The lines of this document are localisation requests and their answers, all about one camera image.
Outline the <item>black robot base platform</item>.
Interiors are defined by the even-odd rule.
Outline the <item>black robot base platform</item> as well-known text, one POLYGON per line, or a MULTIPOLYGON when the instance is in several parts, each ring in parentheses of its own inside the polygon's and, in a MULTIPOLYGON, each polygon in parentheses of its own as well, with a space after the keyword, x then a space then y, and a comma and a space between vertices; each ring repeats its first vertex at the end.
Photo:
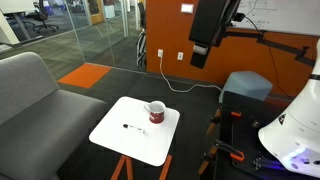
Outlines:
POLYGON ((226 92, 221 107, 242 112, 241 117, 226 115, 218 139, 242 151, 245 159, 240 162, 218 153, 213 180, 319 180, 286 170, 258 139, 258 130, 272 122, 284 106, 226 92))

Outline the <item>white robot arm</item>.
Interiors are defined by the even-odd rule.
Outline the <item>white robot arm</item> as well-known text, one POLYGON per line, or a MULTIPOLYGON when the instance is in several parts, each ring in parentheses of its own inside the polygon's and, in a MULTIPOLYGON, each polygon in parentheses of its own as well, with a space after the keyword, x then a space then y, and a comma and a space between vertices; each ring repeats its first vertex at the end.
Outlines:
POLYGON ((309 79, 291 104, 258 131, 264 148, 289 171, 320 177, 320 40, 309 79))

